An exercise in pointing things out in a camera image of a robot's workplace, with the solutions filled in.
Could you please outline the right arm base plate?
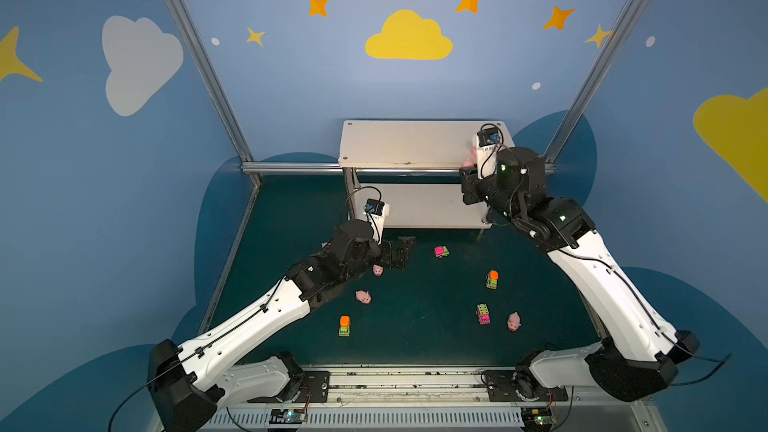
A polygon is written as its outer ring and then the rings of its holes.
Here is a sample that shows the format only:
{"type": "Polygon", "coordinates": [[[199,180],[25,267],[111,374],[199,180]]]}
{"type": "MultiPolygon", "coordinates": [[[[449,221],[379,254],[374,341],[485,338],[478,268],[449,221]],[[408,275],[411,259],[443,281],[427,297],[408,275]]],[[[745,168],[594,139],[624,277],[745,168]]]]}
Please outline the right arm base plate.
{"type": "Polygon", "coordinates": [[[480,377],[491,402],[549,403],[569,400],[564,388],[545,388],[526,370],[486,369],[480,377]]]}

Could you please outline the pink green toy truck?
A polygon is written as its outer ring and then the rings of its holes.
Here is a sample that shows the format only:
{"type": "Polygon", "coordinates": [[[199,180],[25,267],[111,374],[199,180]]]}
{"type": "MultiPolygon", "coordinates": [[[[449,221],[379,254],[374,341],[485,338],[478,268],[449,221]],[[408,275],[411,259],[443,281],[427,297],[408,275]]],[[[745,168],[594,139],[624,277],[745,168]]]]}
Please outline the pink green toy truck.
{"type": "Polygon", "coordinates": [[[476,313],[478,322],[481,325],[487,325],[491,322],[488,306],[485,303],[480,303],[476,307],[476,313]]]}

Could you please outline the rear aluminium frame bar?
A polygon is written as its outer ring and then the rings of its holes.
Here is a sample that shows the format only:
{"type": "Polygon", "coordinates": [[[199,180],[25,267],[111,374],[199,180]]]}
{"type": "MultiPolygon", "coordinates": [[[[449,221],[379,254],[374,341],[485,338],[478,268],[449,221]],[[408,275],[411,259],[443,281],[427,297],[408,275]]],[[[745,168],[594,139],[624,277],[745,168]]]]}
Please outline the rear aluminium frame bar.
{"type": "Polygon", "coordinates": [[[341,166],[338,163],[330,162],[243,162],[241,170],[246,174],[302,174],[302,175],[334,175],[342,174],[346,169],[353,170],[358,174],[373,175],[457,175],[459,167],[358,167],[341,166]]]}

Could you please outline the left aluminium frame post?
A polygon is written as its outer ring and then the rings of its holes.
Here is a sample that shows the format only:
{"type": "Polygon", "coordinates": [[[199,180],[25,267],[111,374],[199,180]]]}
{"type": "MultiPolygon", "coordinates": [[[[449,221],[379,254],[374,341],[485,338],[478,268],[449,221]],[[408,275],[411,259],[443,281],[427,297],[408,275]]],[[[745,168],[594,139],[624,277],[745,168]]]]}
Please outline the left aluminium frame post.
{"type": "Polygon", "coordinates": [[[242,164],[253,154],[184,0],[164,0],[242,164]]]}

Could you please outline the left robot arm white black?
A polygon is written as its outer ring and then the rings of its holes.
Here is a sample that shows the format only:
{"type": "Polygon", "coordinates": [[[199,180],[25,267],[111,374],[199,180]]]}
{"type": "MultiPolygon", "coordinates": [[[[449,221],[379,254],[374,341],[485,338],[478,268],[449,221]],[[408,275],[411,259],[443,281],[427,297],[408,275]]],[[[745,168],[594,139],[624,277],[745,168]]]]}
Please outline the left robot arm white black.
{"type": "Polygon", "coordinates": [[[335,227],[318,252],[294,263],[262,297],[217,327],[177,345],[166,339],[149,354],[146,388],[167,431],[197,431],[234,402],[230,371],[275,333],[334,300],[374,267],[402,269],[412,237],[384,240],[376,222],[335,227]]]}

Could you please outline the orange green toy truck right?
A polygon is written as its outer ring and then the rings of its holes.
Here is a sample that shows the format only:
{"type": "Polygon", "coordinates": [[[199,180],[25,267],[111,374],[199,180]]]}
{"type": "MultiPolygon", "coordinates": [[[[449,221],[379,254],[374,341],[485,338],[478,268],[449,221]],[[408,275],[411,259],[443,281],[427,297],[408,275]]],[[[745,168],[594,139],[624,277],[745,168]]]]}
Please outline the orange green toy truck right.
{"type": "Polygon", "coordinates": [[[485,286],[490,290],[496,290],[498,287],[499,274],[496,270],[491,270],[486,276],[485,286]]]}

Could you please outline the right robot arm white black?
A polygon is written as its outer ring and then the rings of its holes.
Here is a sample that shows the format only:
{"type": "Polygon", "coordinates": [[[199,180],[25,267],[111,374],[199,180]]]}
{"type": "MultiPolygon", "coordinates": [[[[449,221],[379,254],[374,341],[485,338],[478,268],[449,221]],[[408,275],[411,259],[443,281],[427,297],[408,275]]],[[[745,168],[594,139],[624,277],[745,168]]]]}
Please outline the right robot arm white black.
{"type": "Polygon", "coordinates": [[[633,402],[673,384],[680,363],[699,347],[690,331],[677,330],[631,282],[573,199],[552,197],[541,156],[524,147],[476,146],[460,169],[463,200],[484,203],[528,237],[577,287],[607,331],[580,348],[543,350],[519,370],[517,391],[599,387],[633,402]]]}

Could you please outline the left controller board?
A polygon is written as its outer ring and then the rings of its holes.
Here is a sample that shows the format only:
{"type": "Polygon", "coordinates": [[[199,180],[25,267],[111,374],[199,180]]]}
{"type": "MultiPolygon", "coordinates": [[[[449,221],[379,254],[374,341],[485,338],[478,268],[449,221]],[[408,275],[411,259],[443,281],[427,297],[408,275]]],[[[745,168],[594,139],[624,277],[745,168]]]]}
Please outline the left controller board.
{"type": "Polygon", "coordinates": [[[299,427],[307,419],[307,412],[303,409],[272,409],[268,424],[270,426],[294,426],[299,427]]]}

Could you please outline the orange green toy truck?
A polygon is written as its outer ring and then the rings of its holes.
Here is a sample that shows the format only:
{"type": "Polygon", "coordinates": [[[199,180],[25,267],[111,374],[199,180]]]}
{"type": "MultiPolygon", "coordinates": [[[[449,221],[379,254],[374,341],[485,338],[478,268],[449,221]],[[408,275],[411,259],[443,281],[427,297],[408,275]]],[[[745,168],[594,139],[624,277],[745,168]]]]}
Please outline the orange green toy truck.
{"type": "Polygon", "coordinates": [[[491,270],[486,276],[485,286],[490,290],[496,290],[498,287],[499,274],[496,270],[491,270]]]}
{"type": "Polygon", "coordinates": [[[351,319],[347,315],[343,315],[339,320],[338,335],[340,337],[349,337],[351,332],[351,319]]]}

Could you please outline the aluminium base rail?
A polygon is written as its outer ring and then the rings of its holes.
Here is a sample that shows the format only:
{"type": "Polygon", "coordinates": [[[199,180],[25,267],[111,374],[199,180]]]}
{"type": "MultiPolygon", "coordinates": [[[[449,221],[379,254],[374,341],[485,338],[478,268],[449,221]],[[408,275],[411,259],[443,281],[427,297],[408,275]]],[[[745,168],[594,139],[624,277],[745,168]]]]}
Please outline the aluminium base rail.
{"type": "Polygon", "coordinates": [[[663,431],[650,399],[618,401],[597,387],[562,387],[569,400],[491,402],[481,382],[486,367],[318,366],[290,372],[276,359],[236,366],[236,396],[197,431],[522,431],[523,408],[550,409],[551,431],[663,431]],[[304,372],[330,372],[326,403],[248,403],[275,397],[304,372]],[[299,427],[270,426],[272,409],[303,409],[299,427]]]}

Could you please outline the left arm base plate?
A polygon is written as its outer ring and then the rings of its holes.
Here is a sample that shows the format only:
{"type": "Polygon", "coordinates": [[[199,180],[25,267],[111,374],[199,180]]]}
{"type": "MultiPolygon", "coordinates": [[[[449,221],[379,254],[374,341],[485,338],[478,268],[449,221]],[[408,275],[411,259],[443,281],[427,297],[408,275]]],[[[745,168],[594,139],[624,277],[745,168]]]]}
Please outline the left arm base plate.
{"type": "Polygon", "coordinates": [[[248,403],[326,403],[330,390],[330,372],[327,370],[305,371],[301,383],[291,380],[287,390],[275,397],[254,397],[248,403]]]}

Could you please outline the right controller board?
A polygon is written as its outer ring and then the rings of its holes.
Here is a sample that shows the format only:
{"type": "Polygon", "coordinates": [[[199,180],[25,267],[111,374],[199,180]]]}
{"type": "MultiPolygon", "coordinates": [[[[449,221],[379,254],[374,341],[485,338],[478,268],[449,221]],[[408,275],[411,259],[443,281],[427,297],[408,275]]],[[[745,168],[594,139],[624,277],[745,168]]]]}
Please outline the right controller board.
{"type": "Polygon", "coordinates": [[[556,424],[556,418],[550,409],[523,408],[520,416],[523,432],[550,432],[556,424]]]}

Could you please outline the white two-tier shelf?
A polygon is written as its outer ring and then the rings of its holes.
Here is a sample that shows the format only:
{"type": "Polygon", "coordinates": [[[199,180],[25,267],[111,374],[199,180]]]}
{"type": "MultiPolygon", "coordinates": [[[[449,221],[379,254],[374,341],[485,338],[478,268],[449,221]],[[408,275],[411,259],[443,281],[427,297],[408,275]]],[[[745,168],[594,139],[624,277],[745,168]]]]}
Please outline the white two-tier shelf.
{"type": "Polygon", "coordinates": [[[460,184],[433,181],[442,172],[458,174],[482,126],[481,121],[345,121],[338,164],[350,216],[363,220],[366,201],[378,198],[389,207],[386,228],[490,228],[486,204],[466,205],[460,184]]]}

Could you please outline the orange green toy truck left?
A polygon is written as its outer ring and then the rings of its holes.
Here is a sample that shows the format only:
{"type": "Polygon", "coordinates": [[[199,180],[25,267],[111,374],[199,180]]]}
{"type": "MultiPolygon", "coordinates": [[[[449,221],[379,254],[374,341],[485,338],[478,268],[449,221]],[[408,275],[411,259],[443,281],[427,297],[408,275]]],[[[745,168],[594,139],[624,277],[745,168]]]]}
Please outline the orange green toy truck left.
{"type": "Polygon", "coordinates": [[[349,337],[351,332],[351,319],[347,315],[343,315],[339,320],[338,335],[340,337],[349,337]]]}

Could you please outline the pink green toy car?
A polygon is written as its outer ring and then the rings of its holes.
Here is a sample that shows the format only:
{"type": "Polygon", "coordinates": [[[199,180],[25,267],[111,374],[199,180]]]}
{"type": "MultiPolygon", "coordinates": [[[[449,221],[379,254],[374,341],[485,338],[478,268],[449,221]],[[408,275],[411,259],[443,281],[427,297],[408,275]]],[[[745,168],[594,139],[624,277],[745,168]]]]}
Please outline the pink green toy car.
{"type": "Polygon", "coordinates": [[[434,255],[436,258],[444,258],[450,255],[446,246],[437,246],[434,248],[434,255]]]}

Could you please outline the controller board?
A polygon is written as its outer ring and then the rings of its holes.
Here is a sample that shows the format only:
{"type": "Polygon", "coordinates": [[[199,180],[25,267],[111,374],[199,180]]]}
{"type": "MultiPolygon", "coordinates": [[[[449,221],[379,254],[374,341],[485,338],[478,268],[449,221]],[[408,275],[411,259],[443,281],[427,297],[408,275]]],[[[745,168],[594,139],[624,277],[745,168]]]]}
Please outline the controller board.
{"type": "Polygon", "coordinates": [[[520,416],[523,432],[550,432],[556,424],[556,418],[550,409],[523,408],[520,416]]]}
{"type": "Polygon", "coordinates": [[[270,426],[294,426],[299,427],[307,419],[307,412],[303,409],[272,409],[268,424],[270,426]]]}

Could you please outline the aluminium frame post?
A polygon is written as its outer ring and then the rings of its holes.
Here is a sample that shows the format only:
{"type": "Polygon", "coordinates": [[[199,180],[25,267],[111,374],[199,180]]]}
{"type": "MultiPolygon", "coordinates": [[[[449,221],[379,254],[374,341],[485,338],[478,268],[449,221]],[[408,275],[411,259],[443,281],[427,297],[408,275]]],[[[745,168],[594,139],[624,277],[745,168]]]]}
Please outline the aluminium frame post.
{"type": "Polygon", "coordinates": [[[242,164],[253,154],[184,0],[164,0],[242,164]]]}
{"type": "Polygon", "coordinates": [[[558,157],[649,2],[650,0],[626,0],[613,24],[612,32],[603,41],[584,82],[545,149],[543,160],[547,175],[557,172],[558,157]]]}

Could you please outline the right aluminium frame post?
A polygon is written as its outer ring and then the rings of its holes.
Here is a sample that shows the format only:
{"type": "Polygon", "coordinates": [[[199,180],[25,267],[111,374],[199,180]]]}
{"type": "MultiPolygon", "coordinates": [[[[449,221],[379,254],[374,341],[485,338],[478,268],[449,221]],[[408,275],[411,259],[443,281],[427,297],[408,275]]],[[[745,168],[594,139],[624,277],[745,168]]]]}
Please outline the right aluminium frame post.
{"type": "Polygon", "coordinates": [[[650,0],[626,0],[613,24],[612,32],[603,41],[584,82],[545,149],[543,160],[547,175],[557,172],[558,157],[649,2],[650,0]]]}

